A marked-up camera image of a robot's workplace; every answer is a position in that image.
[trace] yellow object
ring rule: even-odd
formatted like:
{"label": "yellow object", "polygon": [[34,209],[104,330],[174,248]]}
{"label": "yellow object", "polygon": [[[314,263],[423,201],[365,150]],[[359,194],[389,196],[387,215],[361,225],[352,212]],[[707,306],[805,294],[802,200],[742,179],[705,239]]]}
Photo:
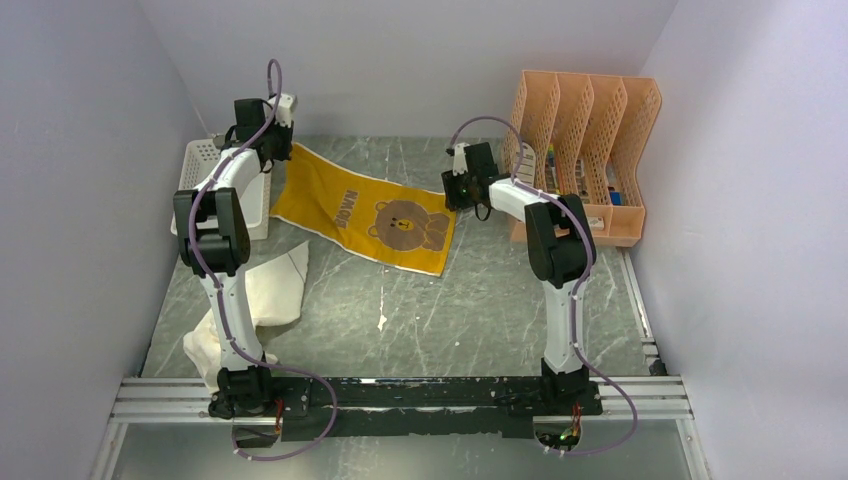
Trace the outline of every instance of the yellow object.
{"label": "yellow object", "polygon": [[272,216],[377,262],[442,274],[456,225],[443,194],[351,172],[300,144],[291,156]]}

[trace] bear print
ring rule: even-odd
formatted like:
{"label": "bear print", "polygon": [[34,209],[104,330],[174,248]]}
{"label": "bear print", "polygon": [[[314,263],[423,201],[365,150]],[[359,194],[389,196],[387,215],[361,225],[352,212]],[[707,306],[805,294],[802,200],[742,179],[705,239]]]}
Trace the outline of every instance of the bear print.
{"label": "bear print", "polygon": [[416,248],[440,252],[445,248],[450,217],[444,213],[429,213],[409,200],[378,202],[375,208],[377,218],[368,235],[379,238],[383,245],[399,252]]}

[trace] white cloth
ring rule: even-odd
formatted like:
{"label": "white cloth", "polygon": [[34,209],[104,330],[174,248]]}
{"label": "white cloth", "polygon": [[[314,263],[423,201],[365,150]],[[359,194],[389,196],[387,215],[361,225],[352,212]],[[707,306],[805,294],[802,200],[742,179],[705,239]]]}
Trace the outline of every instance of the white cloth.
{"label": "white cloth", "polygon": [[[247,271],[244,283],[254,328],[286,325],[300,318],[308,260],[309,242],[304,242],[285,255]],[[217,392],[221,343],[211,309],[183,337],[183,350],[197,367],[209,393]],[[277,357],[270,353],[265,357],[269,363],[277,362]]]}

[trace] gray wall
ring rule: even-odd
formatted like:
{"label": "gray wall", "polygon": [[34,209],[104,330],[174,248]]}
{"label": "gray wall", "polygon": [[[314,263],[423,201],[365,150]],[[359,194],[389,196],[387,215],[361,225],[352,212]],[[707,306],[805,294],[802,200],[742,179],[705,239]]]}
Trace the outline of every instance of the gray wall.
{"label": "gray wall", "polygon": [[187,92],[134,0],[0,6],[0,476],[88,478],[175,243]]}
{"label": "gray wall", "polygon": [[[450,135],[522,68],[636,74],[676,0],[140,0],[211,131],[277,57],[300,133]],[[490,124],[470,134],[502,134]]]}
{"label": "gray wall", "polygon": [[848,14],[681,0],[635,262],[717,480],[845,478]]}

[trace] marble table surface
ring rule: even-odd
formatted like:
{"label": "marble table surface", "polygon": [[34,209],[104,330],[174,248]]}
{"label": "marble table surface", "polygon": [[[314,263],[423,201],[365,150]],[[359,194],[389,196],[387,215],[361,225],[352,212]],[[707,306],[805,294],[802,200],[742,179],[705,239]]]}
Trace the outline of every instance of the marble table surface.
{"label": "marble table surface", "polygon": [[[450,168],[446,138],[296,141],[356,172],[433,191],[442,191],[439,173]],[[272,204],[284,184],[285,166],[276,165]],[[268,239],[252,243],[248,267],[309,240],[309,273],[301,318],[260,327],[260,341],[280,363],[328,376],[537,375],[545,348],[544,295],[526,245],[510,243],[508,233],[500,212],[487,222],[461,213],[447,268],[436,278],[351,255],[272,218]],[[647,375],[621,265],[618,250],[598,248],[584,300],[584,345],[589,360],[609,375]],[[177,261],[142,376],[198,377],[182,337],[208,310],[200,283]]]}

